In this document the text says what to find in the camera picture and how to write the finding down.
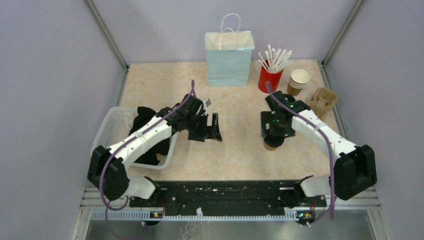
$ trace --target bag handle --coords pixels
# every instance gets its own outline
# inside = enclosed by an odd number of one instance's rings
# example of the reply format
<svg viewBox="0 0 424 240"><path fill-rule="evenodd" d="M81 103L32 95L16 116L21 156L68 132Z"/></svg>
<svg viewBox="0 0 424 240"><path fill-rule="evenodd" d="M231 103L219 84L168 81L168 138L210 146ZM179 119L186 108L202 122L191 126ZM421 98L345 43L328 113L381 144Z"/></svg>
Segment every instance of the bag handle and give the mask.
<svg viewBox="0 0 424 240"><path fill-rule="evenodd" d="M240 26L242 25L242 18L237 13L228 13L222 19L222 22L221 22L221 33L223 33L225 31L225 30L223 30L225 18L228 17L228 16L230 16L230 15L236 15L238 17L238 28L237 28L237 32L240 30Z"/></svg>
<svg viewBox="0 0 424 240"><path fill-rule="evenodd" d="M224 29L224 31L221 31L221 37L219 38L219 50L221 50L221 42L223 41L223 34L224 34L225 30L227 30L227 29L231 30L231 32L235 35L235 44L239 45L239 42L237 41L237 35L234 32L234 30L231 27L226 27Z"/></svg>

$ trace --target stack of paper cups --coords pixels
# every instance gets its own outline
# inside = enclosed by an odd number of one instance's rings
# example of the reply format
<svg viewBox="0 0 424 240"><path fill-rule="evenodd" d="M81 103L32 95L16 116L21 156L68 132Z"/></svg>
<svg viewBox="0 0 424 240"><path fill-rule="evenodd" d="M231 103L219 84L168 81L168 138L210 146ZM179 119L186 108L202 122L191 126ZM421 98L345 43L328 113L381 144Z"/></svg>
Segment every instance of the stack of paper cups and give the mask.
<svg viewBox="0 0 424 240"><path fill-rule="evenodd" d="M309 73L303 69L293 70L288 80L287 93L292 96L297 96L309 82Z"/></svg>

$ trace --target white wall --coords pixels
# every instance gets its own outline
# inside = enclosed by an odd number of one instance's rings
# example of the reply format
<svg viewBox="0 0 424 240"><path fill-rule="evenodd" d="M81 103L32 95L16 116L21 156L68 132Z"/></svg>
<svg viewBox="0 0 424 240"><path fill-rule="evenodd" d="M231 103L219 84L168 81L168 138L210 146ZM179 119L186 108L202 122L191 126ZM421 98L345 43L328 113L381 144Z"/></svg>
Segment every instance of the white wall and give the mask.
<svg viewBox="0 0 424 240"><path fill-rule="evenodd" d="M128 63L205 61L205 33L241 16L258 52L267 44L295 59L323 60L356 0L94 0ZM236 30L238 19L228 17Z"/></svg>
<svg viewBox="0 0 424 240"><path fill-rule="evenodd" d="M2 1L0 33L0 239L69 239L123 71L81 0Z"/></svg>
<svg viewBox="0 0 424 240"><path fill-rule="evenodd" d="M367 1L330 77L349 132L375 151L377 193L395 239L423 239L424 1Z"/></svg>

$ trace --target red container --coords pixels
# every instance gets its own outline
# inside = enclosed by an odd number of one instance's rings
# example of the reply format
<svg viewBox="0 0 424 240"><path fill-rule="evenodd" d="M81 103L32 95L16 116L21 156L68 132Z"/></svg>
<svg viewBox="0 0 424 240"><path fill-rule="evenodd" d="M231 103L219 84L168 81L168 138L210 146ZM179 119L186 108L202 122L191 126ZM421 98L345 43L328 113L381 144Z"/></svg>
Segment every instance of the red container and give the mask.
<svg viewBox="0 0 424 240"><path fill-rule="evenodd" d="M272 92L277 91L278 84L280 83L281 75L283 74L283 70L277 72L277 73L269 73L267 70L265 70L264 67L260 70L260 76L259 76L259 83L257 84L257 87L259 90L261 90L264 93L268 93L267 90L267 82L271 83Z"/></svg>

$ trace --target white plastic basket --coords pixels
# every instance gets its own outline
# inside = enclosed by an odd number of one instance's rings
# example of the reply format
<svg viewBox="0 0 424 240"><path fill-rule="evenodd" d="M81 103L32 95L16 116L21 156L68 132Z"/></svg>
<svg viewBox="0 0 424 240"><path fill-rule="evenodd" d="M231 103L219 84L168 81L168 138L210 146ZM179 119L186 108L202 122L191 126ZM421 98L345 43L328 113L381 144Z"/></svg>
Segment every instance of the white plastic basket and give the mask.
<svg viewBox="0 0 424 240"><path fill-rule="evenodd" d="M107 112L106 117L104 117L100 129L98 130L97 135L95 136L93 145L91 147L90 155L93 154L94 149L100 145L107 148L126 139L128 137L128 134L130 133L134 119L138 115L139 114L137 112L136 107L112 107ZM168 155L162 155L160 157L160 162L158 165L133 163L132 166L147 169L164 169L170 163L170 159L174 152L175 143L177 141L177 136L178 133L175 133L173 136L171 136Z"/></svg>

